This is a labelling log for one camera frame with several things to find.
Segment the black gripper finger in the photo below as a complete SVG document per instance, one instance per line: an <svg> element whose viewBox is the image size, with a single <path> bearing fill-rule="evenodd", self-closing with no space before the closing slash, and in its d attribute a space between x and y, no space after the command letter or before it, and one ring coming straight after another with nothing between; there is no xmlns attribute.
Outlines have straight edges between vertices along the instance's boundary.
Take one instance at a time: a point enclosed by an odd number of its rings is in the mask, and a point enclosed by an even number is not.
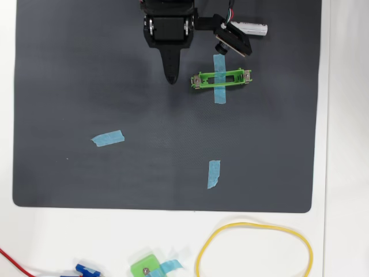
<svg viewBox="0 0 369 277"><path fill-rule="evenodd" d="M154 40L148 42L148 45L150 48L159 50L165 77L170 84L175 84L179 76L180 52L182 49L189 48L191 42L160 42Z"/></svg>

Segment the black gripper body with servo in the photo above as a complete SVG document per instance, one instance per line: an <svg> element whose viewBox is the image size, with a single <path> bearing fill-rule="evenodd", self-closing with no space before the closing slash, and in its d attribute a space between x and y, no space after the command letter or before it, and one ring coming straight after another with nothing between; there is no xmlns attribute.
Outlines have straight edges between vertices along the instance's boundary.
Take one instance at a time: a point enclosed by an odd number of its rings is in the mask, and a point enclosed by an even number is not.
<svg viewBox="0 0 369 277"><path fill-rule="evenodd" d="M155 42L183 42L194 15L194 1L141 1L144 32Z"/></svg>

